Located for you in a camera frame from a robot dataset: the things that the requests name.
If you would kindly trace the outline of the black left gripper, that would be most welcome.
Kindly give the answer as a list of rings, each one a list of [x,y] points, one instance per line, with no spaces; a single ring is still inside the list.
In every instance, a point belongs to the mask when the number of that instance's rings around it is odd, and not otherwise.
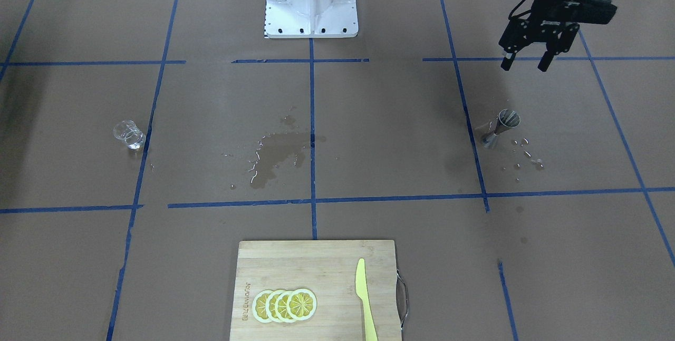
[[[565,0],[521,0],[509,12],[508,26],[499,39],[503,48],[500,67],[509,71],[519,53],[526,46],[542,43],[546,46],[538,69],[547,72],[554,57],[570,50],[581,24],[569,20],[563,7]]]

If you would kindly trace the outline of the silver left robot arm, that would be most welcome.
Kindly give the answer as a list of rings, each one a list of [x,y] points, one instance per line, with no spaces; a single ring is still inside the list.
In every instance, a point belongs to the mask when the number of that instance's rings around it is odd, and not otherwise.
[[[523,48],[542,43],[546,51],[538,69],[546,72],[554,57],[569,52],[580,24],[609,24],[617,9],[612,0],[521,0],[509,12],[508,26],[499,39],[504,51],[502,70],[510,70]]]

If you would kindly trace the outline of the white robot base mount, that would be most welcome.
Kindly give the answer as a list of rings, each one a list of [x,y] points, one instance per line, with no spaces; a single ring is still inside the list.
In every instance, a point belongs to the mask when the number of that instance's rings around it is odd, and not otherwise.
[[[358,33],[357,0],[266,0],[266,38],[352,38]]]

